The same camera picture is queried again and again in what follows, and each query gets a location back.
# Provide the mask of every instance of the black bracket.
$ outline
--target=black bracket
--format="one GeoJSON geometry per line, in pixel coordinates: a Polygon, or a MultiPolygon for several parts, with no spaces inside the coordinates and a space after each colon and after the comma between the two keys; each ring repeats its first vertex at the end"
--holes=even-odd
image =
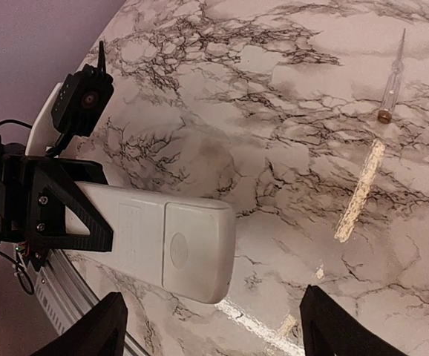
{"type": "Polygon", "coordinates": [[[109,293],[63,335],[31,356],[122,356],[128,311],[120,293],[109,293]]]}
{"type": "Polygon", "coordinates": [[[111,251],[114,232],[75,181],[107,184],[91,161],[4,156],[0,177],[0,232],[6,241],[27,242],[39,271],[52,248],[111,251]],[[67,234],[69,208],[90,234],[67,234]]]}
{"type": "Polygon", "coordinates": [[[406,356],[348,314],[317,286],[301,302],[306,356],[406,356]]]}

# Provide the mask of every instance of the wire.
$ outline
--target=wire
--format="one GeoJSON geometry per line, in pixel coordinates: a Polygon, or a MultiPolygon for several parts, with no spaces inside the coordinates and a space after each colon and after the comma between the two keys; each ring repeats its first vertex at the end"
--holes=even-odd
{"type": "Polygon", "coordinates": [[[12,257],[8,256],[7,254],[5,254],[2,251],[0,251],[0,257],[3,257],[7,261],[10,261],[13,265],[15,265],[15,269],[17,270],[17,277],[19,278],[20,285],[22,286],[24,292],[26,294],[29,294],[29,295],[34,295],[35,294],[35,287],[34,287],[33,283],[31,282],[30,276],[25,271],[24,267],[22,265],[20,265],[20,263],[18,263],[16,260],[14,260],[12,257]],[[30,286],[30,288],[27,288],[27,286],[24,285],[22,277],[20,276],[20,274],[24,275],[24,278],[28,281],[28,285],[30,286]]]}
{"type": "Polygon", "coordinates": [[[25,241],[24,243],[19,243],[20,249],[17,250],[22,254],[22,251],[24,251],[23,257],[30,256],[30,246],[28,245],[28,241],[25,241]]]}
{"type": "Polygon", "coordinates": [[[54,158],[56,156],[59,156],[61,152],[63,152],[66,149],[66,147],[69,145],[73,137],[74,135],[71,133],[62,133],[61,135],[59,135],[59,138],[54,144],[54,147],[46,151],[45,156],[49,158],[54,158]]]}
{"type": "Polygon", "coordinates": [[[33,127],[32,125],[27,124],[26,122],[23,122],[23,121],[20,121],[20,120],[6,119],[6,120],[0,121],[0,126],[6,125],[6,124],[20,125],[20,126],[23,126],[25,128],[29,128],[29,129],[32,129],[32,127],[33,127]]]}

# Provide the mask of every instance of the purple wall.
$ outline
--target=purple wall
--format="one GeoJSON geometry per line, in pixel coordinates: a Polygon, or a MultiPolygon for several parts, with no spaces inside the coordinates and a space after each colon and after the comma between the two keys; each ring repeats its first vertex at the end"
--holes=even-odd
{"type": "MultiPolygon", "coordinates": [[[[33,122],[124,1],[0,0],[0,120],[33,122]]],[[[26,129],[6,126],[4,142],[26,141],[26,129]]]]}

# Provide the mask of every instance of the black cable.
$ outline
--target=black cable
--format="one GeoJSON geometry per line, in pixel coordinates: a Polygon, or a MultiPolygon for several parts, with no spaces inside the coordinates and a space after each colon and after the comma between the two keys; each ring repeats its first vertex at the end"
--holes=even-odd
{"type": "Polygon", "coordinates": [[[26,122],[23,122],[20,120],[14,120],[14,119],[6,119],[6,120],[0,121],[0,126],[5,125],[5,124],[20,125],[20,126],[23,126],[25,128],[29,128],[29,129],[31,129],[33,127],[32,125],[27,124],[26,122]]]}
{"type": "Polygon", "coordinates": [[[7,261],[10,261],[12,264],[15,265],[15,269],[17,271],[19,270],[19,272],[17,272],[18,273],[17,277],[19,278],[20,285],[22,286],[24,292],[26,294],[29,294],[29,295],[34,295],[35,294],[35,287],[33,286],[33,283],[31,282],[30,276],[25,271],[24,267],[22,265],[20,265],[20,263],[18,263],[18,261],[14,260],[12,257],[8,256],[7,254],[5,254],[2,251],[0,251],[0,257],[3,257],[7,261]],[[20,273],[22,273],[24,275],[24,278],[28,281],[28,285],[30,286],[29,289],[23,284],[23,280],[20,277],[20,273]]]}
{"type": "Polygon", "coordinates": [[[54,158],[56,156],[59,156],[66,147],[70,144],[71,140],[73,139],[73,135],[69,133],[62,133],[59,135],[58,140],[54,144],[52,148],[50,148],[48,151],[46,151],[45,156],[54,158]]]}

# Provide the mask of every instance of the circular logo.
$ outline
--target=circular logo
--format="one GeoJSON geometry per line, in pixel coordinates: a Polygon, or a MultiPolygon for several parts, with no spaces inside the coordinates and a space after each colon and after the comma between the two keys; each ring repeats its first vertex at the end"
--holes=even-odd
{"type": "Polygon", "coordinates": [[[170,257],[176,269],[182,269],[188,260],[188,245],[185,235],[180,232],[171,238],[170,257]]]}

